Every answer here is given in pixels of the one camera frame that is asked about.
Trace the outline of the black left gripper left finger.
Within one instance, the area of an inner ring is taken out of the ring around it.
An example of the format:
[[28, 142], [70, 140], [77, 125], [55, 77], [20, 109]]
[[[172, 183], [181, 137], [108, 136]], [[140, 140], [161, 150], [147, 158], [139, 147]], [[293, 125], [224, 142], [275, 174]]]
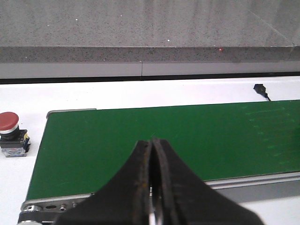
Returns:
[[120, 170], [94, 195], [67, 210], [56, 225], [149, 224], [150, 144], [138, 141]]

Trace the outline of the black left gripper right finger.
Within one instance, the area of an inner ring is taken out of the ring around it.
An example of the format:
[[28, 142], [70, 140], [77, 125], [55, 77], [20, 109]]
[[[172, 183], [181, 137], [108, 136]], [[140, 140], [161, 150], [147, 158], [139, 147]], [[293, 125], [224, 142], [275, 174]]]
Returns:
[[252, 211], [204, 183], [166, 139], [151, 140], [150, 183], [164, 225], [262, 225]]

